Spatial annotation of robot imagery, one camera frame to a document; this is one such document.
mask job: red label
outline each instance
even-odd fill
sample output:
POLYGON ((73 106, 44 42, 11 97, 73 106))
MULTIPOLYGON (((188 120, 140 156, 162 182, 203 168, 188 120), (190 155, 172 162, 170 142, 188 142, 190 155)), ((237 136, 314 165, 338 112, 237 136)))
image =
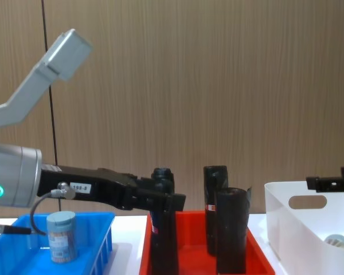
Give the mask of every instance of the red label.
POLYGON ((153 225, 151 226, 151 231, 152 231, 154 234, 158 234, 158 228, 154 227, 153 225))
POLYGON ((216 210, 216 206, 215 205, 206 205, 205 209, 207 209, 207 211, 215 211, 216 210))

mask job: wooden wall panel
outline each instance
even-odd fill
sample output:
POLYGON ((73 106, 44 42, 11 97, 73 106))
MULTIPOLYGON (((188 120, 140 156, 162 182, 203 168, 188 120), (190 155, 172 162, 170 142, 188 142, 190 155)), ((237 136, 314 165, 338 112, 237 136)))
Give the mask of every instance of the wooden wall panel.
MULTIPOLYGON (((41 1, 0 0, 0 104, 8 100, 45 52, 41 1)), ((0 129, 0 143, 42 150, 54 162, 49 96, 21 124, 0 129)), ((56 205, 46 202, 41 206, 56 205)), ((0 207, 0 217, 16 217, 28 209, 0 207)))
MULTIPOLYGON (((45 0, 49 41, 94 51, 53 86, 59 164, 175 173, 204 206, 202 168, 230 185, 336 175, 344 165, 344 1, 45 0)), ((88 207, 106 209, 97 204, 88 207)))

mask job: black clamp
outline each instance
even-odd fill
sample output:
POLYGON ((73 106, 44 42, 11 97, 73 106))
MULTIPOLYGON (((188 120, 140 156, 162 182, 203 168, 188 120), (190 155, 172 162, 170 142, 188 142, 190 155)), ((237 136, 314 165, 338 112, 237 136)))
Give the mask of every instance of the black clamp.
POLYGON ((341 167, 341 177, 320 178, 307 177, 307 188, 317 193, 344 192, 344 167, 341 167))

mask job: bin handle hole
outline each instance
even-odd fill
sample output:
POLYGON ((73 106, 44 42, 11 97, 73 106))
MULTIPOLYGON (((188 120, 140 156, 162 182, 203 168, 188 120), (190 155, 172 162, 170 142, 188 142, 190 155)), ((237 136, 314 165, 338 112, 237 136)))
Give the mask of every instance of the bin handle hole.
POLYGON ((327 199, 323 195, 293 196, 289 199, 289 207, 292 209, 322 209, 326 204, 327 199))

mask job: can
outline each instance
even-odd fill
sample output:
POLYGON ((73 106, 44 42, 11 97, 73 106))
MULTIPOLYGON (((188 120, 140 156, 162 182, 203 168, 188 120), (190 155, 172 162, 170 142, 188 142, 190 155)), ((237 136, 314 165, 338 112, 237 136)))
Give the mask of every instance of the can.
POLYGON ((74 260, 77 256, 75 246, 75 213, 59 211, 47 216, 48 241, 51 260, 58 264, 74 260))

